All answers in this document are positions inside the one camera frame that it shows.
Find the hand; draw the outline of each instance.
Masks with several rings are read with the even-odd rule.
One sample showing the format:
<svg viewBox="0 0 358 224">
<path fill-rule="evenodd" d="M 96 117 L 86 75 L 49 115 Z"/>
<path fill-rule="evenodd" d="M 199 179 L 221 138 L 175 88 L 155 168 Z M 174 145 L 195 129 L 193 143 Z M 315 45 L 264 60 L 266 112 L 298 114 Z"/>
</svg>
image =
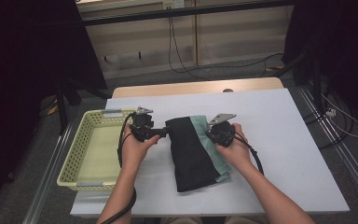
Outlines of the hand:
<svg viewBox="0 0 358 224">
<path fill-rule="evenodd" d="M 131 133 L 130 124 L 127 124 L 124 130 L 123 139 L 121 140 L 123 141 L 125 139 L 122 148 L 121 170 L 137 172 L 141 162 L 146 156 L 147 150 L 155 145 L 159 138 L 159 135 L 155 135 L 145 142 L 139 142 Z"/>
<path fill-rule="evenodd" d="M 248 142 L 245 138 L 245 134 L 242 132 L 241 125 L 233 123 L 232 126 L 235 129 L 235 135 L 239 138 L 242 137 L 246 142 Z M 225 157 L 226 161 L 228 161 L 228 163 L 233 165 L 236 169 L 238 169 L 240 165 L 252 164 L 249 148 L 235 138 L 233 139 L 231 146 L 222 147 L 216 144 L 216 149 L 223 157 Z"/>
</svg>

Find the dark background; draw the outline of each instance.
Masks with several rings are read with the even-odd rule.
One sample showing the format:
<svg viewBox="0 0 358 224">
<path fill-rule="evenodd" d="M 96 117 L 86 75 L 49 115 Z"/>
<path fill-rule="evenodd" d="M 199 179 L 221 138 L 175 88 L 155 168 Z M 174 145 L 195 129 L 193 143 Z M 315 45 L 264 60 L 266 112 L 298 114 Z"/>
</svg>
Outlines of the dark background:
<svg viewBox="0 0 358 224">
<path fill-rule="evenodd" d="M 282 61 L 290 63 L 306 50 L 320 63 L 329 88 L 358 113 L 358 2 L 296 1 Z M 312 60 L 295 70 L 296 84 L 306 83 L 314 72 Z"/>
<path fill-rule="evenodd" d="M 32 138 L 42 99 L 68 87 L 67 78 L 105 88 L 85 28 L 48 25 L 61 21 L 81 21 L 74 1 L 0 1 L 0 188 Z"/>
</svg>

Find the fabric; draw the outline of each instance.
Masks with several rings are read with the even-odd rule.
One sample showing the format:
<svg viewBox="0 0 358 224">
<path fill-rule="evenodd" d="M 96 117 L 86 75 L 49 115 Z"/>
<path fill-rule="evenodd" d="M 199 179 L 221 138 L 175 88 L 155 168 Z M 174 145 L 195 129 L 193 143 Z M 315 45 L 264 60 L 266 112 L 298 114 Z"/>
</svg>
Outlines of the fabric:
<svg viewBox="0 0 358 224">
<path fill-rule="evenodd" d="M 229 179 L 230 167 L 206 136 L 205 116 L 167 120 L 178 192 L 203 188 Z"/>
</svg>

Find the plastic basket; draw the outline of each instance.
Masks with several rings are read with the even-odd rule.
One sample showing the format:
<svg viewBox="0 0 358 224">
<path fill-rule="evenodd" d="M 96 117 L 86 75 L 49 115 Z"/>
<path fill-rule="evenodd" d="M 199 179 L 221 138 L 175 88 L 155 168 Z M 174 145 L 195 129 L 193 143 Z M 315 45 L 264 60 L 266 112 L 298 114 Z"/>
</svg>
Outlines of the plastic basket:
<svg viewBox="0 0 358 224">
<path fill-rule="evenodd" d="M 72 190 L 109 190 L 120 166 L 118 138 L 125 118 L 135 111 L 93 110 L 84 114 L 57 179 Z"/>
</svg>

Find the white tabletop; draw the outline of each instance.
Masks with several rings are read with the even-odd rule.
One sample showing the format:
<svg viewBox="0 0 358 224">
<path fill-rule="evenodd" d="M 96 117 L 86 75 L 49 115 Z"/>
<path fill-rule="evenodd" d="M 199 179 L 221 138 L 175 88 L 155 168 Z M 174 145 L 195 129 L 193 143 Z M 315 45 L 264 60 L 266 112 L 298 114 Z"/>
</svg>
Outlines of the white tabletop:
<svg viewBox="0 0 358 224">
<path fill-rule="evenodd" d="M 242 125 L 258 152 L 266 177 L 311 213 L 349 211 L 337 184 L 316 147 L 287 89 L 109 100 L 106 108 L 153 109 L 155 128 L 165 120 L 192 115 L 212 119 L 233 113 L 230 122 Z M 234 169 L 232 181 L 178 193 L 169 137 L 152 146 L 143 161 L 135 187 L 138 199 L 132 213 L 143 217 L 234 216 L 264 213 L 248 183 Z M 109 192 L 78 192 L 74 216 L 97 217 Z"/>
</svg>

